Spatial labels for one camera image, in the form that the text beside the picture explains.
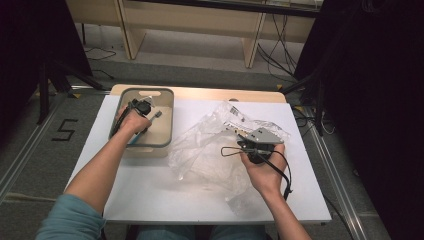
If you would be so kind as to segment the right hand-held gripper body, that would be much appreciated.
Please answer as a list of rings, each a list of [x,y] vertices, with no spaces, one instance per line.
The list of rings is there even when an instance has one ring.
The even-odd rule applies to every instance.
[[[247,138],[247,141],[240,141],[237,144],[254,164],[264,163],[270,158],[274,147],[283,143],[279,136],[263,127],[242,135]]]

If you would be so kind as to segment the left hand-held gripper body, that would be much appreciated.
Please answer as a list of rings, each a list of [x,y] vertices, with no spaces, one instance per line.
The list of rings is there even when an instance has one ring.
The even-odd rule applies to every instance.
[[[154,107],[153,97],[147,96],[141,99],[134,98],[128,103],[128,106],[134,109],[140,116],[146,116]]]

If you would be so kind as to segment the beige basket with grey rim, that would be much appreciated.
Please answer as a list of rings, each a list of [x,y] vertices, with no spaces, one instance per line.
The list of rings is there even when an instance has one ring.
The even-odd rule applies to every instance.
[[[144,116],[149,117],[161,110],[162,116],[157,124],[157,142],[152,145],[129,146],[127,144],[124,156],[126,158],[164,158],[168,154],[168,146],[172,140],[174,92],[168,88],[127,88],[122,91],[116,111],[123,106],[131,109],[128,103],[147,96],[153,97],[154,107]]]

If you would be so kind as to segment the clear plastic bag yellow smiley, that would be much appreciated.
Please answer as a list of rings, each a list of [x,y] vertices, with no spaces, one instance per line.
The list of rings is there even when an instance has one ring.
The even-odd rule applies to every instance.
[[[277,124],[252,119],[233,103],[222,102],[173,140],[169,166],[180,180],[192,173],[223,188],[225,202],[234,214],[256,214],[260,211],[260,196],[240,161],[240,154],[245,152],[237,144],[237,134],[250,133],[261,127],[279,136],[283,143],[290,138],[290,134]]]

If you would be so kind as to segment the person's left hand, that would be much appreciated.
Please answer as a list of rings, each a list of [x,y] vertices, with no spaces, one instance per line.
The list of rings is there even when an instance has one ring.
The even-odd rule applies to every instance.
[[[152,125],[151,121],[131,109],[122,120],[118,133],[126,131],[131,135],[142,132]]]

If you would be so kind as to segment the person's right hand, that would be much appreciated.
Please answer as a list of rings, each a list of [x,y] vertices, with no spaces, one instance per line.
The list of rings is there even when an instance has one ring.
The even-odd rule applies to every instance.
[[[267,163],[254,164],[245,153],[240,154],[253,187],[263,198],[281,196],[282,175],[279,171],[284,172],[287,167],[284,151],[285,146],[283,144],[274,147],[274,152],[269,158],[271,165]]]

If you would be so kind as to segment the black metal stand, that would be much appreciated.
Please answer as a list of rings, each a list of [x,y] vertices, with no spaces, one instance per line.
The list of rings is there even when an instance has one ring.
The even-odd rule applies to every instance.
[[[44,122],[50,110],[48,82],[51,82],[59,93],[69,93],[71,85],[66,78],[67,75],[76,77],[96,90],[109,91],[109,88],[98,83],[93,76],[89,76],[70,65],[55,59],[43,60],[39,64],[40,111],[38,124]]]
[[[298,82],[292,84],[289,87],[281,87],[279,92],[283,95],[287,95],[295,90],[299,90],[301,87],[304,87],[306,90],[306,99],[312,99],[315,101],[315,128],[320,136],[323,136],[323,102],[324,102],[324,92],[325,88],[322,83],[322,78],[318,73],[311,73],[305,78],[299,80]]]

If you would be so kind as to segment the white board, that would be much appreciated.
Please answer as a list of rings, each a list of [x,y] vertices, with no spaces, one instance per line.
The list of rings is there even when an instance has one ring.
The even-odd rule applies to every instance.
[[[319,224],[331,216],[300,137],[291,107],[286,103],[235,102],[241,113],[270,121],[286,130],[285,155],[292,172],[293,192],[288,204],[303,223]],[[179,181],[165,158],[126,155],[104,210],[110,222],[136,224],[265,224],[273,221],[256,191],[246,212],[236,214],[225,200],[223,188],[189,173]]]

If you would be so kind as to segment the person's right leg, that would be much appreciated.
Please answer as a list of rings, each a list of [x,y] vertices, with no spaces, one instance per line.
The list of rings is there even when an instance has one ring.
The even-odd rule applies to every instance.
[[[210,240],[267,240],[262,225],[217,225],[212,229]]]

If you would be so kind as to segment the long wooden desk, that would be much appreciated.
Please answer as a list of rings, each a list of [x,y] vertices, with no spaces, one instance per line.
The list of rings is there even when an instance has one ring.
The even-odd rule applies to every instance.
[[[206,7],[147,3],[132,0],[66,0],[76,23],[121,29],[124,49],[135,59],[148,30],[163,30],[239,37],[245,66],[253,66],[261,39],[276,40],[278,31],[290,42],[304,43],[312,18],[221,10]]]

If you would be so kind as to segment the black curtain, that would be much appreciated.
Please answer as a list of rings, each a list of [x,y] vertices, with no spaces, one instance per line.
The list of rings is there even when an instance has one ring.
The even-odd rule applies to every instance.
[[[66,0],[0,0],[0,137],[36,90],[39,68],[49,60],[92,74]]]
[[[424,240],[424,0],[324,0],[296,70],[345,37],[324,106],[392,240]]]

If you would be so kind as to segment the person's teal sleeve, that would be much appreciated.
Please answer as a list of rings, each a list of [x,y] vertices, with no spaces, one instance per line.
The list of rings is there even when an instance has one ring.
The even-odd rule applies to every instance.
[[[60,195],[42,221],[35,240],[101,240],[106,220],[79,197]]]

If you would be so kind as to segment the metal floor rail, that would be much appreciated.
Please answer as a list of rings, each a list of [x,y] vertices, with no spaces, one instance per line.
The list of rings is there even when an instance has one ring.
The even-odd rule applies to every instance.
[[[311,130],[312,138],[318,149],[319,155],[326,169],[327,175],[332,183],[335,195],[338,199],[339,206],[344,213],[344,219],[348,226],[349,232],[352,235],[353,240],[368,240],[366,236],[363,224],[360,220],[359,215],[349,198],[349,195],[343,185],[342,179],[337,171],[337,168],[333,162],[330,151],[326,145],[326,142],[322,136],[319,135],[315,127]]]
[[[59,94],[52,100],[47,116],[41,123],[36,125],[6,173],[0,178],[0,205],[6,199],[8,192],[11,190],[25,165],[38,147],[46,131],[49,129],[52,121],[57,115],[58,109],[66,99],[67,94]]]

